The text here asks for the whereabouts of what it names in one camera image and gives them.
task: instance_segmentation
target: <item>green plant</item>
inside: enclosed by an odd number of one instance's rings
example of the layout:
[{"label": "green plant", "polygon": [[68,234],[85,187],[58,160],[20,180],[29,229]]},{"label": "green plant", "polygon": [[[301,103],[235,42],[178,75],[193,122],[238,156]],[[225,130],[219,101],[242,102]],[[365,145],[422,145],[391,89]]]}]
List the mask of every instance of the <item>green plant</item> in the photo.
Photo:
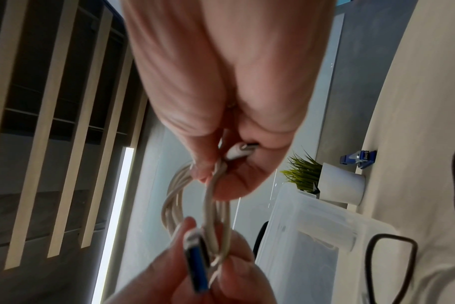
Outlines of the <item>green plant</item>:
[{"label": "green plant", "polygon": [[291,165],[291,169],[281,171],[291,183],[296,184],[297,188],[302,191],[312,193],[313,185],[318,185],[319,176],[323,165],[316,162],[306,153],[307,159],[303,159],[297,154],[290,156],[287,159]]}]

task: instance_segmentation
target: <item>wooden slat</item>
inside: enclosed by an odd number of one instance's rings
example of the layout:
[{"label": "wooden slat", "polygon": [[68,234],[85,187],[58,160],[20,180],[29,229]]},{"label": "wooden slat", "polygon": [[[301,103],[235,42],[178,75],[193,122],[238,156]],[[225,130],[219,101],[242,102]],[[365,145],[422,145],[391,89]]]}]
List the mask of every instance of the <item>wooden slat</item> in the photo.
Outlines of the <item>wooden slat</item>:
[{"label": "wooden slat", "polygon": [[66,229],[69,209],[71,207],[76,180],[78,178],[79,166],[81,164],[81,158],[83,156],[84,144],[86,141],[86,135],[88,133],[89,120],[91,119],[91,113],[93,111],[94,99],[96,97],[96,91],[98,89],[101,67],[103,65],[106,46],[108,44],[112,20],[112,13],[107,8],[103,8],[96,37],[96,43],[94,46],[94,52],[89,67],[89,73],[82,96],[82,105],[76,122],[71,156],[69,158],[69,165],[67,167],[64,185],[62,187],[56,221],[49,242],[47,257],[58,255],[61,249],[61,244],[63,242],[64,231]]},{"label": "wooden slat", "polygon": [[114,85],[114,93],[112,95],[109,112],[107,114],[104,132],[102,134],[101,150],[102,155],[97,165],[97,173],[94,185],[91,187],[89,193],[89,200],[84,214],[84,220],[79,234],[79,243],[81,248],[87,247],[91,244],[93,237],[94,226],[98,216],[99,204],[103,195],[104,184],[108,174],[109,162],[113,152],[114,140],[116,138],[116,131],[118,129],[119,118],[121,110],[123,109],[124,97],[126,88],[128,86],[129,74],[131,66],[133,65],[133,55],[126,43],[124,46],[122,60],[118,69],[116,83]]},{"label": "wooden slat", "polygon": [[64,0],[29,162],[27,163],[27,171],[22,185],[19,206],[17,207],[14,229],[12,230],[11,242],[7,251],[5,269],[17,267],[21,263],[29,221],[31,220],[44,156],[48,146],[49,132],[58,100],[59,88],[63,79],[78,2],[79,0]]},{"label": "wooden slat", "polygon": [[29,0],[8,0],[0,29],[0,126]]},{"label": "wooden slat", "polygon": [[129,144],[130,148],[136,148],[138,146],[139,135],[141,133],[141,127],[143,126],[143,119],[146,112],[146,106],[148,104],[148,96],[144,91],[143,86],[140,86],[140,89],[136,96],[136,102],[134,109],[132,111],[132,120],[131,126],[129,128]]}]

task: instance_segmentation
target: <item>plastic storage box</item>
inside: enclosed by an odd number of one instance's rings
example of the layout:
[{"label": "plastic storage box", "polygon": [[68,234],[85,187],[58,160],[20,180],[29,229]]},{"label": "plastic storage box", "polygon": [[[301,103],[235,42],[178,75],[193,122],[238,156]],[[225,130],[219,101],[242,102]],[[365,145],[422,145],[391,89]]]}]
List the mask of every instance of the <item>plastic storage box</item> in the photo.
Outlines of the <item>plastic storage box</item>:
[{"label": "plastic storage box", "polygon": [[[268,277],[278,304],[366,302],[364,258],[372,236],[397,234],[385,223],[316,199],[285,184],[277,197],[256,264]],[[399,248],[379,242],[373,282],[378,303],[397,293]]]}]

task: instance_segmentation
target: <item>white pot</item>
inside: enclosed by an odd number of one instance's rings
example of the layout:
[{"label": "white pot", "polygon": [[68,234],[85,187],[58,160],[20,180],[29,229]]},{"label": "white pot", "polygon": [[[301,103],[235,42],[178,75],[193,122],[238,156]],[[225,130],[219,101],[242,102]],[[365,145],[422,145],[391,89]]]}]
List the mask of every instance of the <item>white pot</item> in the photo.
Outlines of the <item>white pot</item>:
[{"label": "white pot", "polygon": [[366,178],[324,163],[319,177],[319,199],[358,206],[364,195]]}]

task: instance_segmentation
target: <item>table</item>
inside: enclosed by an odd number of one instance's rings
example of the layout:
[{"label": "table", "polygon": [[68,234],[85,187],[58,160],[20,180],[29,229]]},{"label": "table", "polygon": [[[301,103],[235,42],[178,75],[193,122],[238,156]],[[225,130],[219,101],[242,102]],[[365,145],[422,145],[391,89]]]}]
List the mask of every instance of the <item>table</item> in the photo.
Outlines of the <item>table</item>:
[{"label": "table", "polygon": [[405,302],[455,303],[455,0],[419,0],[362,149],[378,150],[377,160],[358,169],[366,189],[349,209],[419,244]]}]

